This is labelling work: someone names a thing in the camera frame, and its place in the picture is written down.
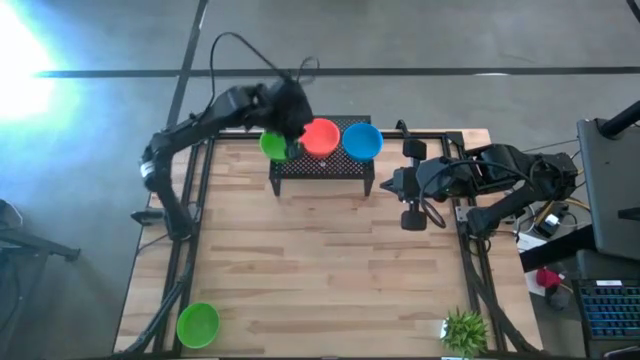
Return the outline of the backlit black keyboard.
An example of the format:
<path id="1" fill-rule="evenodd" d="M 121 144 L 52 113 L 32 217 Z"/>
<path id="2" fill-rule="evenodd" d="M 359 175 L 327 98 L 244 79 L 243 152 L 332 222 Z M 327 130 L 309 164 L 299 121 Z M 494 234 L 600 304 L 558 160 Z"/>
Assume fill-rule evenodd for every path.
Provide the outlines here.
<path id="1" fill-rule="evenodd" d="M 572 281 L 588 341 L 640 340 L 640 279 Z"/>

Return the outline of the blue plastic mini bowl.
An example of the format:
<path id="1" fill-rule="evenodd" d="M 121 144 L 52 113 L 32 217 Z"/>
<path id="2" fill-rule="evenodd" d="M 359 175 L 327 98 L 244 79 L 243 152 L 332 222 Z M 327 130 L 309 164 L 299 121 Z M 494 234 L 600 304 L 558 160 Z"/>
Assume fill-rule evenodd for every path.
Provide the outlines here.
<path id="1" fill-rule="evenodd" d="M 382 133 L 368 123 L 351 125 L 342 136 L 342 146 L 346 154 L 358 162 L 373 160 L 382 150 L 383 144 Z"/>

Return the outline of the orange plastic mini bowl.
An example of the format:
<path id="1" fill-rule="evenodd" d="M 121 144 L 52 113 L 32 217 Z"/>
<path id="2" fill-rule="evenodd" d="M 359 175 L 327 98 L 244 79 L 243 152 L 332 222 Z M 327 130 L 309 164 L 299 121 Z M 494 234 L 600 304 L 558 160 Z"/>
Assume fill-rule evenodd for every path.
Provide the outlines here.
<path id="1" fill-rule="evenodd" d="M 340 143 L 341 133 L 338 126 L 326 118 L 315 118 L 304 129 L 305 150 L 311 156 L 328 157 Z"/>

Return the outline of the black aluminium frame rail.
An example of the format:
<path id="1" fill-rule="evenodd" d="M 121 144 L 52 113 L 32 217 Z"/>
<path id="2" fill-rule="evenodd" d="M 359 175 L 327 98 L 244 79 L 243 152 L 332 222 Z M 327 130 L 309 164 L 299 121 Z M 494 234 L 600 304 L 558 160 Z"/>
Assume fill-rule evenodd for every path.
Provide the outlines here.
<path id="1" fill-rule="evenodd" d="M 469 293 L 454 207 L 408 232 L 404 205 L 361 180 L 284 180 L 274 193 L 255 135 L 179 153 L 174 182 L 202 199 L 189 303 L 220 315 L 198 350 L 226 357 L 440 357 L 445 316 Z"/>

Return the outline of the black perforated metal shelf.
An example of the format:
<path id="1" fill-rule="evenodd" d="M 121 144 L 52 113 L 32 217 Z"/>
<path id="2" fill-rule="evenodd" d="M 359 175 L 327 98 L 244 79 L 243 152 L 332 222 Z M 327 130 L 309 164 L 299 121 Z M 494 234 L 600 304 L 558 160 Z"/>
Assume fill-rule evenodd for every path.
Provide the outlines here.
<path id="1" fill-rule="evenodd" d="M 275 195 L 280 194 L 280 182 L 283 179 L 359 179 L 364 182 L 364 193 L 369 194 L 375 179 L 374 159 L 367 162 L 352 160 L 342 146 L 344 131 L 357 123 L 371 124 L 368 116 L 318 116 L 333 121 L 341 133 L 340 143 L 328 157 L 317 158 L 303 149 L 302 155 L 287 162 L 270 163 L 269 180 Z"/>

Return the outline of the small potted green plant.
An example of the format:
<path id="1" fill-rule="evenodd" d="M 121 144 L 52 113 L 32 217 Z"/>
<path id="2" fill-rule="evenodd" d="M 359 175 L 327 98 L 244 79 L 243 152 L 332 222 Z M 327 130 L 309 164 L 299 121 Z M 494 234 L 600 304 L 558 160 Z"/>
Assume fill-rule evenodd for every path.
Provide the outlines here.
<path id="1" fill-rule="evenodd" d="M 449 311 L 444 319 L 440 342 L 464 360 L 473 360 L 488 349 L 488 327 L 476 311 Z"/>

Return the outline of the black side desk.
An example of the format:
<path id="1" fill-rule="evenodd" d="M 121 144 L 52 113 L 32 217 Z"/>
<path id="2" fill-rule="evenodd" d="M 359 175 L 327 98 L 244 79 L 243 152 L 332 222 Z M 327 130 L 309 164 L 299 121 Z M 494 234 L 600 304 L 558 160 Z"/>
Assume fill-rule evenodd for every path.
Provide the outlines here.
<path id="1" fill-rule="evenodd" d="M 625 254 L 603 253 L 593 240 L 591 226 L 585 226 L 545 245 L 520 253 L 526 273 L 546 265 L 573 259 L 577 263 L 575 278 L 593 280 L 640 279 L 640 260 Z"/>

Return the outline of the white paper sheet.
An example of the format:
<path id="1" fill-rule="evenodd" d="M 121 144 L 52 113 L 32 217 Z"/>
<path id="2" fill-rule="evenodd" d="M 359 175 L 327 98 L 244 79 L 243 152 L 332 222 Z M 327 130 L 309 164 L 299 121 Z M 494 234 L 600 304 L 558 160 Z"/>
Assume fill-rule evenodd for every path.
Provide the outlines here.
<path id="1" fill-rule="evenodd" d="M 518 240 L 516 242 L 516 246 L 519 253 L 531 250 L 533 248 L 545 245 L 546 241 L 544 239 L 540 239 L 538 237 L 520 233 L 518 235 Z"/>

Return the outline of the green plastic mini bowl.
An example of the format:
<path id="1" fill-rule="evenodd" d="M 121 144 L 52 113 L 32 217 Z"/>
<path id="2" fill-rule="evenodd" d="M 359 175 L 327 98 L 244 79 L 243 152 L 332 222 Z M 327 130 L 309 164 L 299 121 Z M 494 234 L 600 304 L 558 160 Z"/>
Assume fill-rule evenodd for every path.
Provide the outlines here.
<path id="1" fill-rule="evenodd" d="M 208 303 L 194 303 L 180 314 L 176 335 L 187 348 L 201 349 L 213 342 L 219 328 L 220 316 L 216 308 Z"/>
<path id="2" fill-rule="evenodd" d="M 287 141 L 284 136 L 273 132 L 263 132 L 259 138 L 262 153 L 273 162 L 289 161 L 289 150 L 294 146 L 294 141 Z"/>

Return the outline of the small red object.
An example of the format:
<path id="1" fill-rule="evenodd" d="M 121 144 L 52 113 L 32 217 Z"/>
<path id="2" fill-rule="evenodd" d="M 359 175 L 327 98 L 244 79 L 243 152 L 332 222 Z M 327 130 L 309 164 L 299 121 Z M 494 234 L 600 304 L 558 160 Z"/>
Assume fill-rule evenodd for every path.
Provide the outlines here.
<path id="1" fill-rule="evenodd" d="M 540 268 L 536 270 L 535 281 L 537 285 L 543 287 L 544 289 L 550 289 L 560 286 L 563 282 L 563 279 L 559 274 L 547 268 Z"/>

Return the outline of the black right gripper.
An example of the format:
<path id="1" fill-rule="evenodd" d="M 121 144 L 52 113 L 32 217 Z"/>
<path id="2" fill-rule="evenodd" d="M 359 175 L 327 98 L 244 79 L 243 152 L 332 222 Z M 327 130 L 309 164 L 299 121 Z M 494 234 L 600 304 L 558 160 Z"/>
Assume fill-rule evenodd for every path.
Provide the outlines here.
<path id="1" fill-rule="evenodd" d="M 419 196 L 422 194 L 416 177 L 420 163 L 426 159 L 426 145 L 415 139 L 403 142 L 403 155 L 410 160 L 407 167 L 396 169 L 393 177 L 382 181 L 380 189 L 391 192 L 408 205 L 401 214 L 400 225 L 403 230 L 423 231 L 426 229 L 426 214 L 420 211 Z"/>

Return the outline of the grey monitor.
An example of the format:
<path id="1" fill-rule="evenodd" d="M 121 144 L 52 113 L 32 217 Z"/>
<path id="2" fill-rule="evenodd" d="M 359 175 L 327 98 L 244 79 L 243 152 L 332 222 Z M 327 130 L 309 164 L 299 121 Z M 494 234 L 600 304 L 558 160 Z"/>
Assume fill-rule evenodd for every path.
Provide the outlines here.
<path id="1" fill-rule="evenodd" d="M 618 139 L 602 136 L 594 121 L 577 123 L 595 247 L 601 253 L 640 261 L 640 220 L 619 217 L 640 208 L 640 128 Z"/>

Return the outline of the black power supply box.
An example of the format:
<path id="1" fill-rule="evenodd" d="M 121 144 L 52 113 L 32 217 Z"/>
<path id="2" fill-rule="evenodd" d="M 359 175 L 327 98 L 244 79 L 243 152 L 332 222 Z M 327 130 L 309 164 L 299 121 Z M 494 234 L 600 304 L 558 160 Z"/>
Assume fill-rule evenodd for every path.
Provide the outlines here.
<path id="1" fill-rule="evenodd" d="M 550 213 L 534 225 L 534 232 L 545 238 L 552 237 L 562 225 L 563 216 Z"/>

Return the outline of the black stand base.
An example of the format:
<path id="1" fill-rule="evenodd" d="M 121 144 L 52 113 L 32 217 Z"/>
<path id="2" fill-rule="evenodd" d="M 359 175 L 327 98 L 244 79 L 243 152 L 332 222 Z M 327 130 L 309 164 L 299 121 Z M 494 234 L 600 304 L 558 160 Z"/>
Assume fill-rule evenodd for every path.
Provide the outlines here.
<path id="1" fill-rule="evenodd" d="M 58 255 L 75 261 L 79 248 L 71 248 L 33 235 L 24 229 L 24 217 L 12 203 L 0 199 L 0 360 L 47 259 Z"/>

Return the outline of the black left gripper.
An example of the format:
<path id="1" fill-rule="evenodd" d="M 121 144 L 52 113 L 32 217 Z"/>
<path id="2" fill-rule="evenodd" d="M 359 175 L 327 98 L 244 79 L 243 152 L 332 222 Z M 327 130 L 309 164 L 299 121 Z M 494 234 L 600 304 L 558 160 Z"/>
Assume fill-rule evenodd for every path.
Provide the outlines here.
<path id="1" fill-rule="evenodd" d="M 297 159 L 299 148 L 305 148 L 305 126 L 313 121 L 303 87 L 292 78 L 281 78 L 269 86 L 260 84 L 256 99 L 255 125 L 282 135 L 287 140 L 286 159 Z"/>

